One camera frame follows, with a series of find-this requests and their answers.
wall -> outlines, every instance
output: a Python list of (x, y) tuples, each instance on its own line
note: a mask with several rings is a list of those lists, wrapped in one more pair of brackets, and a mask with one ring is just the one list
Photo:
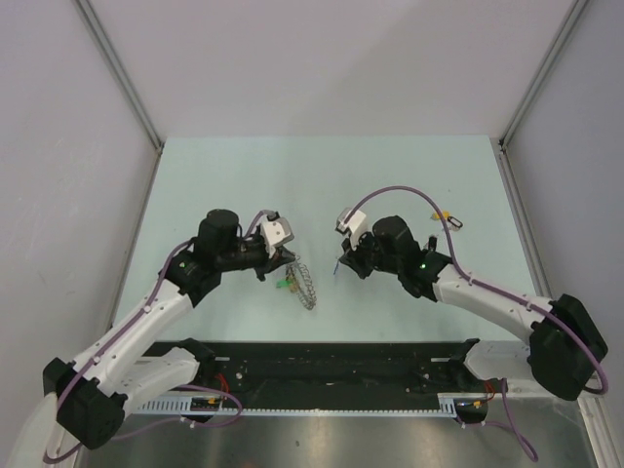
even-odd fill
[(102, 332), (156, 161), (71, 2), (0, 4), (0, 465)]
[(610, 347), (624, 419), (624, 2), (597, 0), (512, 140), (512, 168), (555, 294), (582, 298)]
[(94, 0), (167, 137), (500, 137), (572, 0)]

robotic arm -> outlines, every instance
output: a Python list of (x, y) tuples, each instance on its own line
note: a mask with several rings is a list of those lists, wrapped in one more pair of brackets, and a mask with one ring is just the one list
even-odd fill
[(530, 372), (546, 390), (571, 401), (587, 390), (607, 347), (578, 299), (567, 294), (553, 300), (514, 293), (480, 280), (461, 269), (451, 246), (451, 256), (436, 252), (437, 238), (429, 239), (427, 249), (420, 248), (398, 216), (380, 219), (370, 231), (363, 212), (346, 209), (336, 230), (345, 236), (340, 263), (361, 279), (372, 271), (390, 273), (416, 298), (473, 312), (529, 346)]
[(57, 421), (85, 447), (104, 445), (133, 410), (189, 383), (210, 361), (210, 350), (187, 340), (149, 364), (137, 363), (162, 330), (220, 284), (223, 273), (252, 268), (264, 281), (294, 261), (284, 247), (293, 239), (288, 221), (265, 214), (254, 233), (239, 235), (236, 214), (209, 212), (197, 237), (170, 254), (151, 293), (120, 324), (72, 362), (56, 358), (46, 366), (44, 391), (59, 395)]

reflective metal surface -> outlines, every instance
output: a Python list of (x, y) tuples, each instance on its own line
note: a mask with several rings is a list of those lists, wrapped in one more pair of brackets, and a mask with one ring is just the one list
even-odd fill
[[(462, 430), (449, 419), (382, 417), (246, 417), (221, 429), (173, 423), (127, 442), (86, 453), (80, 466), (292, 467), (596, 467), (577, 404), (516, 400), (512, 410), (540, 460), (531, 463), (513, 434), (496, 428)], [(489, 420), (505, 421), (500, 400)], [(120, 432), (153, 416), (134, 416)]]

yellow object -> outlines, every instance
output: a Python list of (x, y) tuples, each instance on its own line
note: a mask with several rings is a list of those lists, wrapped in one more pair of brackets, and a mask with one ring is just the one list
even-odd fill
[[(445, 217), (445, 219), (449, 219), (450, 213), (449, 212), (442, 212), (442, 216)], [(435, 219), (436, 221), (440, 220), (440, 217), (438, 216), (438, 214), (436, 212), (433, 212), (433, 214), (431, 215), (432, 219)]]

white tabletop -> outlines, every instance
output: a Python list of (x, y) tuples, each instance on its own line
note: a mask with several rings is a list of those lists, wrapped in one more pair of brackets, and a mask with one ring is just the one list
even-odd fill
[[(468, 269), (533, 293), (527, 262), (486, 136), (170, 138), (150, 196), (116, 321), (145, 295), (171, 248), (194, 236), (209, 210), (237, 213), (245, 228), (258, 210), (278, 210), (291, 223), (289, 248), (311, 270), (318, 296), (308, 311), (277, 289), (277, 274), (260, 283), (253, 271), (223, 275), (187, 317), (161, 337), (222, 341), (451, 341), (515, 339), (452, 306), (415, 299), (396, 277), (365, 281), (340, 266), (335, 220), (346, 207), (386, 185), (429, 194), (464, 223), (454, 233)], [(441, 225), (407, 192), (368, 202), (370, 224), (400, 215), (424, 245)], [(446, 243), (439, 242), (446, 253)]]

